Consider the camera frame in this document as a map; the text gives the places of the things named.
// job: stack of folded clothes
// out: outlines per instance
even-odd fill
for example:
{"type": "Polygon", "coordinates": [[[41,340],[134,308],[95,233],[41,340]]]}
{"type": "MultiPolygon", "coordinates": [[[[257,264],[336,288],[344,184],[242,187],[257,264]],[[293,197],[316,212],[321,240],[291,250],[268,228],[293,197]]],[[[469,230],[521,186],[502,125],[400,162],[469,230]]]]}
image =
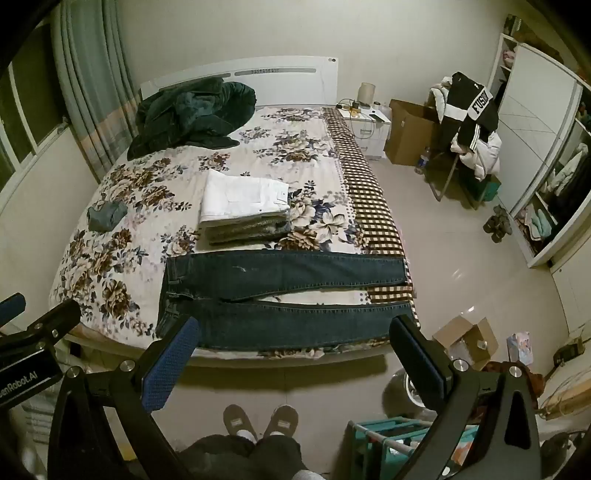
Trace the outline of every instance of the stack of folded clothes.
{"type": "Polygon", "coordinates": [[[199,225],[210,244],[272,240],[291,231],[289,185],[209,170],[199,225]]]}

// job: nightstand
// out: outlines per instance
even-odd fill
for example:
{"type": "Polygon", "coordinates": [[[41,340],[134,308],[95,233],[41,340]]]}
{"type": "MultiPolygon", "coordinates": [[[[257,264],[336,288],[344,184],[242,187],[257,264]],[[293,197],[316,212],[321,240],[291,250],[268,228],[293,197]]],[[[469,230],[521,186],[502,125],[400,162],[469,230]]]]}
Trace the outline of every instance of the nightstand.
{"type": "Polygon", "coordinates": [[[347,127],[355,135],[355,142],[363,154],[368,158],[381,158],[392,125],[388,117],[373,108],[363,108],[358,116],[353,117],[348,110],[339,108],[338,111],[344,117],[347,127]],[[380,117],[383,122],[371,118],[370,114],[380,117]]]}

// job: blue grip pad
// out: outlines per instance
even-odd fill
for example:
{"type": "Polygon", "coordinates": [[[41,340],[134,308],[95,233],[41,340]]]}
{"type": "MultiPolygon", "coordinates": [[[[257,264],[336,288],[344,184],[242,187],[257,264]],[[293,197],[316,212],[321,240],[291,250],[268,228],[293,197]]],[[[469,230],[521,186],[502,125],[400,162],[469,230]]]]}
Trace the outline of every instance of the blue grip pad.
{"type": "Polygon", "coordinates": [[[199,337],[199,323],[191,317],[168,344],[153,369],[144,377],[142,405],[148,413],[164,407],[174,384],[191,358],[199,337]]]}
{"type": "Polygon", "coordinates": [[[25,297],[21,293],[15,293],[0,302],[0,327],[6,325],[24,312],[26,305],[25,297]]]}

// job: cardboard box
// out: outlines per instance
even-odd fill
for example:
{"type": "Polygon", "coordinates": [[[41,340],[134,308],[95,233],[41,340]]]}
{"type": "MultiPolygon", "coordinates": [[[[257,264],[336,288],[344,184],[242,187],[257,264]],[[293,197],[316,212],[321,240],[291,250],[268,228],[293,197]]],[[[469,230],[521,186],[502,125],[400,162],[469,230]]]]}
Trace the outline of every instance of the cardboard box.
{"type": "Polygon", "coordinates": [[[391,100],[392,132],[384,151],[396,165],[417,164],[425,147],[435,147],[439,119],[434,108],[416,103],[391,100]]]}
{"type": "Polygon", "coordinates": [[[464,317],[455,317],[433,335],[433,340],[445,349],[449,358],[461,358],[474,370],[482,370],[499,348],[486,318],[472,325],[464,317]]]}

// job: window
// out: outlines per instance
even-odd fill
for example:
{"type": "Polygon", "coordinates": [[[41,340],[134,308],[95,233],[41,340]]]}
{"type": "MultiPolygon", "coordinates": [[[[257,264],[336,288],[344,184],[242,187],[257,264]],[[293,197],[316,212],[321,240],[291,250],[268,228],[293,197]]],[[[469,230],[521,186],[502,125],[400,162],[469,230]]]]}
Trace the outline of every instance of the window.
{"type": "Polygon", "coordinates": [[[0,77],[0,210],[66,115],[44,21],[0,77]]]}

